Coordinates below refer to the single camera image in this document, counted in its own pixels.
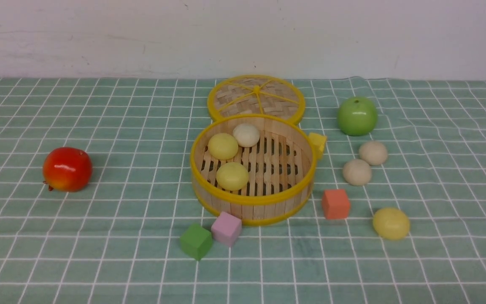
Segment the apple stem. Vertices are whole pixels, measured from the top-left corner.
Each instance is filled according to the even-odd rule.
[[[43,184],[47,185],[48,183],[46,181],[42,181]],[[48,185],[48,191],[54,190],[54,187]]]

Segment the bamboo steamer lid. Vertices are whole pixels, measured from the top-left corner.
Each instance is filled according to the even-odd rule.
[[[265,114],[297,125],[305,97],[291,83],[265,75],[241,75],[216,85],[208,97],[213,121],[239,114]]]

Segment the pink cube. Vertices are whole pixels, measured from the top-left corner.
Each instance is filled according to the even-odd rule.
[[[231,247],[241,233],[241,219],[227,213],[221,212],[211,226],[213,238],[222,244]]]

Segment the yellow cube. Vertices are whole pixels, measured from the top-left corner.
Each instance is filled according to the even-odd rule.
[[[309,133],[309,140],[314,145],[318,159],[322,159],[324,155],[324,149],[326,148],[327,137],[318,133]]]

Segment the orange cube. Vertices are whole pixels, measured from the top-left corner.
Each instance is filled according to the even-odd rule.
[[[324,196],[322,196],[322,209],[324,210],[324,217],[328,220],[347,218],[350,212],[350,200],[345,189],[324,191]]]

